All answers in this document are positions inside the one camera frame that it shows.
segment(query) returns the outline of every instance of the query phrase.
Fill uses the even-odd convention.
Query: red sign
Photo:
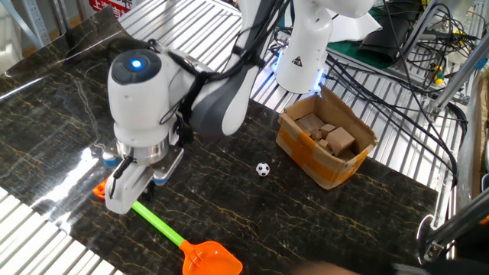
[[[132,0],[89,0],[89,4],[94,11],[100,11],[111,5],[115,17],[120,18],[131,10]]]

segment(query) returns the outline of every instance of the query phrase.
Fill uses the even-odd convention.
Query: soccer ball
[[[257,165],[257,173],[260,176],[267,176],[270,172],[270,167],[266,163],[259,163]]]

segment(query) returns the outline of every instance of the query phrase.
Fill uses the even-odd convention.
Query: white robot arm
[[[359,18],[375,0],[294,1],[296,20],[289,47],[280,53],[275,71],[278,84],[287,91],[309,93],[320,90],[326,48],[333,30],[329,9],[339,15]]]
[[[171,49],[160,53],[130,50],[114,59],[108,75],[108,99],[117,141],[107,146],[103,155],[108,166],[117,167],[105,185],[105,204],[109,210],[127,213],[151,180],[157,185],[168,180],[183,155],[182,148],[170,145],[177,112],[194,131],[203,135],[225,136],[239,129],[245,119],[258,65],[263,65],[261,59],[270,35],[289,2],[245,0],[239,3],[243,27],[224,73],[214,73],[198,60]],[[301,37],[310,39],[318,32],[331,34],[327,30],[331,22],[326,20],[331,18],[322,7],[356,16],[367,11],[366,8],[358,11],[358,7],[367,6],[364,2],[373,0],[296,0],[298,23],[290,49],[298,50],[290,52],[292,55],[300,52],[305,62],[316,61],[311,65],[304,63],[306,70],[293,79],[300,79],[324,62],[321,55],[325,53],[329,36],[322,36],[324,41],[314,45],[314,52],[310,52],[309,45],[294,42]]]

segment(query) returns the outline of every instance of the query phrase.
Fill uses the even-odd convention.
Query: orange toy
[[[105,199],[106,182],[104,180],[93,189],[93,193],[101,199]],[[243,270],[241,262],[220,243],[206,241],[190,244],[140,202],[136,201],[132,208],[183,251],[183,275],[239,275]]]

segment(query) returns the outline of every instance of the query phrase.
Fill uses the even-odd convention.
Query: wooden block
[[[311,132],[304,127],[300,122],[296,121],[297,126],[299,126],[300,130],[302,130],[304,133],[306,133],[308,136],[311,136]]]
[[[313,132],[314,130],[319,130],[325,124],[321,120],[321,118],[318,118],[313,113],[310,113],[305,117],[298,119],[297,122],[302,124],[309,132]]]
[[[321,131],[320,130],[314,130],[311,132],[311,138],[315,141],[320,141],[322,138]]]
[[[356,157],[356,155],[353,154],[353,152],[351,152],[350,149],[347,149],[347,150],[343,151],[341,155],[338,156],[338,159],[344,160],[345,162],[348,162],[348,161],[352,160],[354,157]]]
[[[335,156],[341,155],[345,150],[350,149],[355,139],[343,128],[337,128],[328,134],[326,140],[335,153]]]
[[[321,140],[318,142],[319,146],[321,146],[322,149],[328,150],[328,141],[326,140]]]
[[[336,129],[336,126],[334,125],[324,125],[321,127],[321,135],[322,138],[327,138],[328,134],[331,133]]]

